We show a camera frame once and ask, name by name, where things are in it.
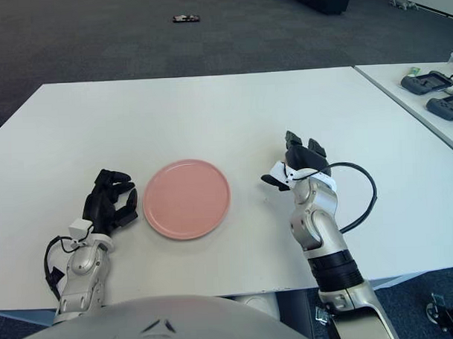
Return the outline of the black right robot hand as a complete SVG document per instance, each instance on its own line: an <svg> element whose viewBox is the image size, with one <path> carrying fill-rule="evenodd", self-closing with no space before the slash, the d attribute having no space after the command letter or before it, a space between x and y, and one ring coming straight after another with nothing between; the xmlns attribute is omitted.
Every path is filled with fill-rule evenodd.
<svg viewBox="0 0 453 339"><path fill-rule="evenodd" d="M261 176L262 181L277 187L279 191L288 191L300 181L313 177L325 182L331 190L336 190L327 153L319 142L310 138L308 145L304 146L301 138L290 131L286 132L285 142L285 160L276 162L270 173Z"/></svg>

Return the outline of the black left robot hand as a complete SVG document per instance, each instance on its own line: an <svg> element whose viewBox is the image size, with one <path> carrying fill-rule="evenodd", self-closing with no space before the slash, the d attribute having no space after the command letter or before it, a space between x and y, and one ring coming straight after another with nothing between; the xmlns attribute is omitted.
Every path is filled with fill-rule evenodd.
<svg viewBox="0 0 453 339"><path fill-rule="evenodd" d="M86 198L83 219L92 222L93 233L111 236L138 218L137 203L138 192L129 175L102 169Z"/></svg>

